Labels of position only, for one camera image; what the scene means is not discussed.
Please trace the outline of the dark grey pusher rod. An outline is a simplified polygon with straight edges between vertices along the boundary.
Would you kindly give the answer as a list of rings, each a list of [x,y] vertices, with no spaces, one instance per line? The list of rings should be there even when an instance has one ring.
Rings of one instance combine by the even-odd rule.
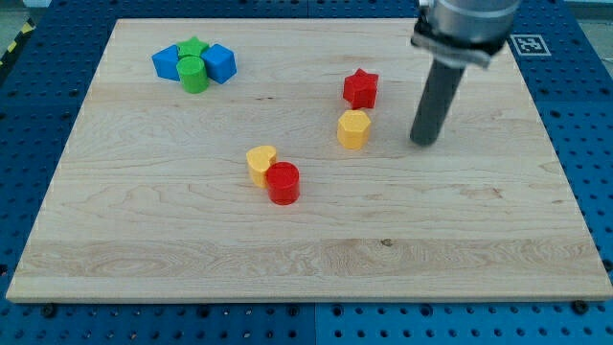
[[[433,60],[409,134],[412,142],[428,147],[437,141],[464,72]]]

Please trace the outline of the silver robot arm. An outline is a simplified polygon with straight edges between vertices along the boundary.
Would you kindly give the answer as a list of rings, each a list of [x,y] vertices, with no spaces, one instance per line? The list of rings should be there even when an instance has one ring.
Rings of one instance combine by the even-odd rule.
[[[511,32],[520,0],[418,0],[411,44],[429,51],[432,64],[409,138],[434,144],[469,64],[488,68]]]

